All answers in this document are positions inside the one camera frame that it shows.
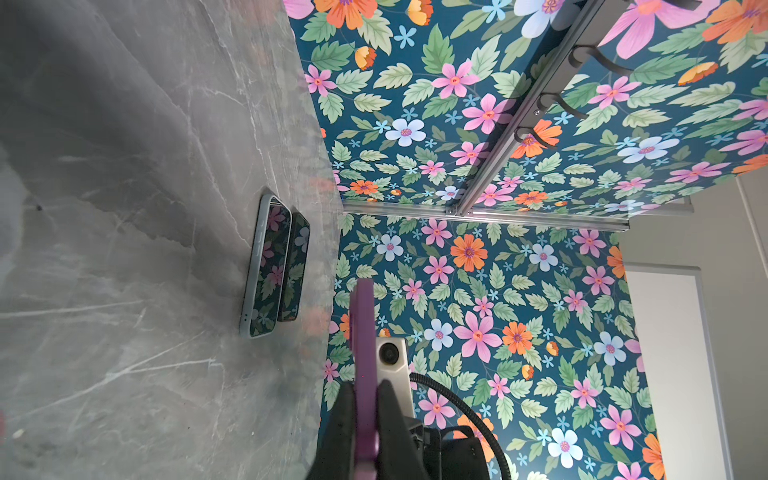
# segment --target hook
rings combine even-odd
[[[552,102],[549,105],[546,105],[544,103],[545,97],[551,97]],[[580,111],[576,110],[572,106],[570,106],[565,99],[563,99],[560,94],[541,94],[538,96],[538,100],[536,101],[536,105],[538,106],[539,110],[541,111],[547,111],[552,106],[552,103],[557,103],[560,105],[560,107],[565,110],[567,113],[573,115],[576,118],[580,118],[581,120],[586,120],[588,116],[586,114],[582,114]]]
[[[700,0],[664,0],[670,5],[674,5],[683,10],[696,10],[701,5]]]
[[[620,65],[616,65],[614,62],[608,60],[608,57],[603,55],[600,50],[598,50],[596,47],[593,47],[592,45],[577,45],[573,48],[573,50],[571,50],[571,54],[568,56],[568,62],[573,68],[581,68],[585,62],[576,58],[576,54],[578,53],[585,53],[590,55],[592,58],[597,60],[600,65],[603,65],[615,74],[629,76],[633,72],[631,68],[621,67]]]
[[[551,148],[552,150],[557,150],[557,147],[555,147],[552,144],[548,144],[547,142],[545,142],[543,138],[538,136],[538,134],[536,133],[536,130],[534,130],[533,128],[530,128],[530,127],[520,127],[517,130],[515,130],[515,140],[517,140],[521,144],[525,142],[525,139],[524,138],[520,138],[520,134],[518,133],[519,131],[527,131],[530,135],[533,136],[533,138],[539,144],[541,144],[542,147],[544,147],[544,148]]]

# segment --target purple object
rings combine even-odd
[[[349,299],[349,338],[355,359],[357,410],[355,480],[376,478],[379,433],[376,431],[376,318],[373,279],[359,279]]]

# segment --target orange flower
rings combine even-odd
[[[547,351],[552,356],[560,355],[560,347],[555,342],[550,342],[550,343],[547,344]]]
[[[376,60],[376,50],[370,47],[360,47],[355,50],[355,63],[360,70],[368,70]]]
[[[429,25],[429,19],[432,18],[434,12],[432,0],[411,0],[407,12],[411,22],[422,27]]]
[[[362,16],[371,18],[379,5],[376,0],[315,0],[318,12],[328,12],[326,20],[336,28],[346,21],[349,30],[362,27]]]
[[[624,257],[621,255],[621,250],[615,245],[608,251],[608,265],[614,268],[614,276],[616,278],[624,278],[626,271],[624,270]]]
[[[453,240],[455,247],[451,247],[451,255],[455,257],[453,263],[459,268],[464,268],[468,272],[474,272],[475,268],[482,268],[485,262],[482,259],[488,258],[488,251],[483,248],[485,243],[472,235],[456,237]]]
[[[560,128],[559,125],[555,125],[554,127],[550,128],[550,125],[552,125],[552,122],[549,120],[539,120],[534,127],[534,131],[538,134],[539,137],[541,137],[542,140],[548,144],[557,145],[560,142],[560,139],[555,137],[557,137],[559,134],[562,134],[563,129]],[[536,155],[541,155],[543,153],[544,149],[542,148],[541,144],[536,141],[533,135],[528,134],[528,136],[523,140],[523,145],[520,145],[518,149],[515,150],[515,152],[512,154],[512,158],[522,158],[523,154],[525,154],[526,157],[535,157]]]
[[[349,340],[349,315],[346,313],[341,315],[341,325],[339,325],[339,330],[344,333],[344,338]]]
[[[712,75],[717,70],[717,63],[708,61],[706,63],[698,64],[685,72],[680,80],[677,81],[678,85],[688,85],[696,83],[702,78]]]
[[[350,187],[358,195],[370,195],[379,191],[379,185],[374,184],[370,180],[358,180],[357,182],[352,182]]]
[[[656,480],[667,480],[667,473],[664,471],[664,460],[661,458],[661,445],[656,435],[651,433],[645,437],[645,445],[648,445],[647,449],[643,449],[643,460],[650,463],[648,469]]]
[[[744,165],[734,168],[733,172],[742,175],[746,172],[751,172],[766,166],[768,166],[768,155],[758,155],[755,158],[750,158],[748,161],[744,162]]]
[[[704,30],[704,40],[717,37],[717,43],[733,43],[752,33],[762,33],[768,29],[768,5],[762,0],[728,0],[707,17],[707,23],[715,24]]]
[[[493,424],[491,423],[491,419],[483,419],[482,422],[485,423],[485,426],[488,427],[488,430],[493,432]],[[475,433],[475,437],[480,439],[480,445],[482,445],[482,451],[483,453],[485,453],[485,461],[490,462],[491,459],[493,458],[493,450],[491,450],[491,446],[488,444],[488,440],[486,440],[485,437],[482,436],[482,434],[480,433],[480,430],[478,430],[478,428],[475,426],[474,423],[469,421],[469,417],[467,417],[466,415],[462,415],[458,418],[456,423],[458,423],[459,425],[466,425],[470,429],[472,429],[472,431]],[[498,435],[494,433],[493,436],[498,440]],[[454,430],[453,438],[466,439],[467,435],[464,435],[458,430]]]
[[[533,367],[530,365],[523,365],[523,378],[530,380],[533,378]]]
[[[523,323],[510,322],[509,326],[504,327],[504,344],[512,353],[524,355],[533,348],[531,339],[533,339],[533,334],[527,331]]]
[[[549,195],[545,192],[531,192],[531,193],[523,193],[519,194],[515,198],[515,203],[518,205],[528,205],[531,206],[533,204],[540,204],[544,200],[547,200],[549,198]]]

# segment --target white flower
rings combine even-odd
[[[448,323],[442,323],[438,319],[432,321],[432,328],[424,330],[424,340],[432,341],[432,349],[439,352],[445,345],[445,348],[451,348],[453,345],[453,327]]]
[[[611,334],[608,332],[600,332],[600,340],[602,342],[594,343],[594,352],[602,355],[606,365],[616,365],[616,360],[623,362],[627,359],[627,354],[621,349],[624,346],[624,341],[615,336],[611,338]]]
[[[624,159],[626,164],[636,164],[644,158],[656,160],[667,154],[666,148],[674,147],[679,143],[680,141],[676,138],[661,141],[661,137],[650,137],[640,142],[636,147],[622,148],[619,150],[619,157],[626,157]]]
[[[437,190],[435,195],[440,197],[440,200],[458,200],[466,192],[463,188],[456,188],[453,185],[446,187],[445,190]]]
[[[382,235],[382,242],[376,246],[376,252],[381,253],[386,258],[386,261],[391,262],[395,259],[395,255],[398,257],[402,255],[402,247],[400,246],[400,237],[387,234]]]
[[[634,210],[635,208],[642,207],[645,205],[643,202],[638,202],[637,200],[624,200],[620,204],[608,204],[605,206],[605,211],[610,212],[628,212],[630,210]]]
[[[574,466],[574,459],[581,460],[584,452],[581,447],[576,445],[578,437],[573,430],[568,430],[565,434],[560,429],[552,430],[552,443],[547,445],[549,455],[560,457],[560,463],[565,468]]]
[[[413,141],[422,141],[427,138],[427,134],[422,131],[424,128],[424,122],[419,120],[406,122],[404,118],[398,118],[392,122],[392,130],[386,132],[387,140],[397,140],[397,144],[401,147],[410,146]]]
[[[306,253],[306,245],[309,243],[310,240],[310,229],[308,227],[304,227],[301,230],[299,230],[299,236],[296,237],[296,239],[293,241],[293,244],[297,247],[301,247],[301,251]]]
[[[574,5],[576,0],[517,0],[515,15],[531,17],[525,21],[522,35],[526,38],[536,38],[552,23],[552,29],[565,30],[570,27],[578,16],[579,7]]]
[[[554,248],[551,245],[543,247],[538,243],[533,244],[533,253],[528,257],[531,263],[538,263],[542,272],[548,272],[550,266],[558,264],[558,258],[554,255]]]

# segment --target pink flower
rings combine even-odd
[[[696,10],[690,11],[661,0],[635,0],[635,5],[630,5],[629,10],[621,15],[599,46],[607,44],[629,28],[616,45],[616,53],[622,58],[629,58],[648,45],[654,36],[656,17],[667,28],[676,30],[701,22],[719,4],[720,0],[703,0]]]
[[[480,129],[484,134],[490,134],[496,123],[508,124],[512,120],[510,114],[503,114],[503,111],[507,111],[515,104],[514,100],[503,100],[496,104],[496,97],[492,94],[485,94],[480,100],[480,108],[470,107],[462,110],[465,117],[471,118],[464,125],[466,130],[475,130],[482,125]]]
[[[666,179],[667,182],[679,182],[690,184],[699,180],[700,177],[716,177],[722,175],[720,168],[727,167],[730,162],[724,164],[710,165],[710,162],[700,162],[690,168],[690,170],[675,170],[670,172],[672,177]]]
[[[640,467],[640,463],[638,462],[632,464],[631,472],[623,462],[618,462],[617,467],[619,469],[619,473],[621,473],[621,477],[616,477],[614,480],[648,480],[646,477],[640,476],[641,473],[643,473],[643,469]]]
[[[283,0],[283,4],[288,16],[296,20],[306,18],[315,9],[312,0]]]
[[[445,241],[443,239],[453,237],[451,232],[446,230],[447,228],[448,222],[445,220],[440,220],[440,223],[438,223],[434,218],[430,218],[429,225],[422,227],[422,232],[427,235],[426,244],[432,245],[433,243],[437,243],[438,247],[443,248],[445,246]]]
[[[758,151],[760,148],[763,148],[763,145],[768,142],[768,135],[763,133],[762,130],[743,131],[738,134],[736,138],[743,141],[723,147],[720,149],[720,151],[741,149],[739,150],[739,155],[748,155],[754,151]]]
[[[493,328],[493,319],[490,316],[481,320],[478,326],[478,317],[472,312],[464,315],[464,321],[467,326],[457,326],[453,333],[462,340],[467,340],[462,346],[462,356],[475,355],[475,348],[478,351],[480,360],[485,363],[491,361],[491,350],[489,346],[497,347],[502,344],[502,339],[495,333],[488,333]]]
[[[333,179],[334,179],[334,181],[336,182],[336,188],[337,188],[337,189],[338,189],[340,192],[346,192],[346,191],[349,191],[349,187],[346,187],[346,186],[344,186],[344,185],[341,185],[341,178],[339,178],[339,171],[338,171],[338,170],[334,170],[334,171],[333,171]]]
[[[627,342],[624,343],[624,346],[627,347],[627,350],[629,350],[632,353],[642,353],[643,351],[640,349],[640,342],[638,342],[635,339],[627,340]],[[643,356],[640,355],[637,358],[637,371],[638,372],[645,372],[645,362],[643,362]]]
[[[744,111],[733,117],[734,120],[742,120],[753,115],[755,116],[755,120],[765,120],[768,118],[768,100],[745,101],[739,105],[739,108]]]
[[[273,266],[272,271],[266,275],[266,281],[273,285],[283,284],[283,269],[284,267]]]
[[[598,238],[600,232],[597,230],[588,231],[584,228],[578,232],[579,234],[574,236],[574,242],[581,244],[578,252],[582,255],[586,255],[589,252],[590,255],[598,258],[600,256],[600,249],[606,247],[605,242]]]
[[[332,382],[340,374],[336,371],[339,368],[338,363],[331,363],[330,359],[326,360],[326,365],[323,367],[323,377],[329,382]]]
[[[477,75],[467,75],[472,69],[472,60],[467,60],[458,66],[458,71],[453,65],[446,63],[442,66],[442,74],[445,78],[438,78],[432,81],[435,88],[443,88],[440,91],[440,98],[448,98],[451,93],[456,93],[457,97],[467,95],[467,87],[464,85],[476,84],[480,81]]]
[[[427,165],[420,165],[422,169],[422,175],[429,175],[430,177],[437,177],[437,174],[444,172],[445,168],[442,167],[443,163],[435,163],[433,161],[427,161]]]
[[[504,394],[509,393],[507,379],[499,378],[497,373],[493,374],[493,380],[489,380],[488,384],[491,386],[491,396],[496,395],[500,399],[503,399]]]
[[[628,449],[634,447],[632,437],[640,435],[640,429],[636,425],[631,425],[632,412],[630,410],[624,410],[619,416],[619,411],[613,405],[608,407],[609,419],[602,419],[600,425],[607,430],[613,430],[608,436],[608,441],[611,445],[618,445],[619,439],[624,443],[624,446]]]
[[[493,318],[493,313],[491,310],[493,308],[493,303],[488,301],[487,296],[484,296],[481,299],[476,298],[475,303],[477,303],[477,305],[473,306],[472,309],[475,312],[480,312],[480,318]]]
[[[266,223],[270,226],[270,230],[277,232],[277,228],[280,226],[280,222],[285,219],[286,216],[283,215],[282,209],[280,209],[280,207],[272,207],[272,211],[270,212],[269,218],[266,219]]]
[[[264,248],[261,249],[261,266],[266,265],[266,259],[275,256],[275,253],[271,250],[272,240],[264,242]]]
[[[306,83],[309,84],[310,94],[319,91],[321,96],[327,97],[328,89],[333,90],[336,88],[336,84],[331,80],[328,80],[331,78],[331,70],[318,72],[315,65],[310,65],[309,71],[310,74],[304,74],[304,78],[306,79]]]
[[[571,391],[571,396],[578,399],[578,407],[580,409],[585,408],[587,404],[592,408],[597,406],[594,402],[594,397],[598,396],[599,392],[592,388],[589,379],[586,379],[584,383],[574,380],[574,388],[575,390]]]
[[[605,295],[611,295],[611,289],[608,285],[613,285],[616,280],[609,276],[605,276],[605,267],[599,266],[597,271],[591,266],[587,267],[587,275],[582,280],[587,285],[592,285],[592,295],[598,295],[600,291],[603,291]]]
[[[615,101],[627,101],[629,100],[629,94],[626,93],[630,90],[634,90],[639,87],[641,83],[639,81],[633,81],[627,84],[628,77],[620,77],[614,82],[614,86],[610,85],[598,85],[598,96],[589,99],[590,104],[596,104],[600,102],[598,107],[602,110],[606,108],[611,102]]]
[[[497,188],[494,184],[489,184],[475,203],[483,203],[486,207],[493,207],[496,205],[496,202],[508,202],[513,199],[513,197],[507,194],[510,194],[514,188],[499,188],[496,190]]]
[[[445,255],[440,257],[440,260],[434,257],[429,258],[429,265],[424,267],[424,273],[432,275],[432,278],[429,279],[429,281],[432,282],[432,285],[437,283],[438,280],[440,280],[441,283],[448,283],[448,276],[445,274],[453,273],[453,267],[446,265],[447,263],[448,257]]]
[[[584,307],[587,306],[587,300],[584,300],[584,294],[582,292],[569,290],[568,295],[563,300],[568,304],[568,311],[570,312],[576,310],[578,313],[581,313],[584,311]]]
[[[458,158],[457,165],[463,165],[469,162],[470,165],[477,163],[479,158],[486,158],[490,152],[483,151],[485,148],[485,142],[478,144],[477,147],[473,147],[468,141],[462,143],[462,149],[451,152],[451,157]]]
[[[427,398],[429,398],[429,400],[422,400],[419,402],[419,408],[427,412],[427,414],[424,415],[424,425],[431,425],[432,423],[435,423],[436,420],[438,428],[444,429],[445,417],[451,418],[456,416],[456,412],[446,405],[446,403],[448,403],[446,397],[440,395],[438,398],[435,390],[429,389]]]
[[[645,188],[645,184],[650,182],[650,178],[647,180],[643,180],[640,177],[635,177],[632,180],[629,180],[628,182],[621,181],[618,183],[617,187],[614,187],[614,190],[622,190],[625,192],[628,192],[632,189],[638,189],[643,190]]]
[[[406,292],[406,300],[413,299],[414,303],[419,301],[421,295],[424,295],[421,280],[413,283],[413,278],[410,278],[408,279],[408,285],[404,286],[402,289]]]
[[[515,178],[510,177],[504,177],[504,180],[498,182],[499,185],[501,185],[503,188],[511,188],[511,191],[514,191],[515,188],[518,187],[519,184],[524,183],[523,180],[520,180],[520,177],[517,176]]]

